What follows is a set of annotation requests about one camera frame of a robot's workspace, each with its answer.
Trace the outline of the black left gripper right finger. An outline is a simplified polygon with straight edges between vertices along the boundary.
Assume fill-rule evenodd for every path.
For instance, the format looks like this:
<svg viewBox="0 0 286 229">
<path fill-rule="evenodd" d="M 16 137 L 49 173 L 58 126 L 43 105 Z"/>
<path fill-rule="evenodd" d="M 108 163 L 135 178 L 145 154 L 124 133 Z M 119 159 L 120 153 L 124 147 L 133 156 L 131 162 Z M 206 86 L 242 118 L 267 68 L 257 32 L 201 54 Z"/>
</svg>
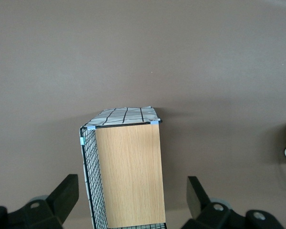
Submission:
<svg viewBox="0 0 286 229">
<path fill-rule="evenodd" d="M 186 200 L 192 218 L 184 229 L 245 229 L 245 218 L 223 200 L 211 200 L 197 177 L 187 178 Z"/>
</svg>

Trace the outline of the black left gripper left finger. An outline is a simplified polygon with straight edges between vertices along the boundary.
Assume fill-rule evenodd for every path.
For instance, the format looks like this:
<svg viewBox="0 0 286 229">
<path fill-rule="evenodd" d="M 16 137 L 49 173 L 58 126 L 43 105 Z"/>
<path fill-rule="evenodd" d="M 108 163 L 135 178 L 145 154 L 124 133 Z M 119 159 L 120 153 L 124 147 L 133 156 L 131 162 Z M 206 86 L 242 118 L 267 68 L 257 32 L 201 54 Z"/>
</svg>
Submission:
<svg viewBox="0 0 286 229">
<path fill-rule="evenodd" d="M 78 175 L 69 174 L 45 199 L 8 214 L 10 229 L 62 229 L 79 199 Z"/>
</svg>

